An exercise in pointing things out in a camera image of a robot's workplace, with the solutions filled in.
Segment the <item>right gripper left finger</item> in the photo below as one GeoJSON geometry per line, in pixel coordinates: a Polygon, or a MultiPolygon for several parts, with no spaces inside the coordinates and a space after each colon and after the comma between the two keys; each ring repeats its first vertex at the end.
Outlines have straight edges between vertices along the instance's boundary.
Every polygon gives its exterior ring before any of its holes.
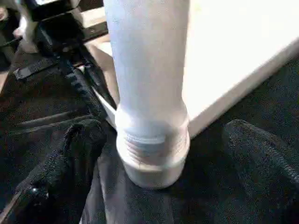
{"type": "Polygon", "coordinates": [[[62,142],[16,187],[2,224],[78,224],[97,159],[107,142],[102,122],[72,124],[62,142]]]}

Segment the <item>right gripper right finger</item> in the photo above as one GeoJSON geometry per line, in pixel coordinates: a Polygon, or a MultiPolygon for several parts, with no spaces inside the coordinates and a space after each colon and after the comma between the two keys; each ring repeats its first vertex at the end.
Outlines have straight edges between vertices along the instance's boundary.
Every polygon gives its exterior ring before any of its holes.
{"type": "Polygon", "coordinates": [[[263,224],[299,222],[299,151],[244,120],[228,122],[224,151],[263,224]]]}

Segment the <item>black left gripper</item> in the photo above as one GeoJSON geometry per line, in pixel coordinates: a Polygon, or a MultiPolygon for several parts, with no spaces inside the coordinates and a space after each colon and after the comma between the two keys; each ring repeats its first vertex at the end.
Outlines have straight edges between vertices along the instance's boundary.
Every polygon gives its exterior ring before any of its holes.
{"type": "Polygon", "coordinates": [[[23,49],[57,59],[63,77],[90,113],[97,119],[105,119],[107,113],[91,85],[116,109],[118,91],[114,86],[113,59],[94,45],[85,46],[85,43],[107,35],[107,22],[85,27],[78,0],[16,0],[14,3],[21,15],[19,28],[23,49]],[[62,61],[64,49],[78,51],[91,85],[80,69],[69,61],[62,61]]]}

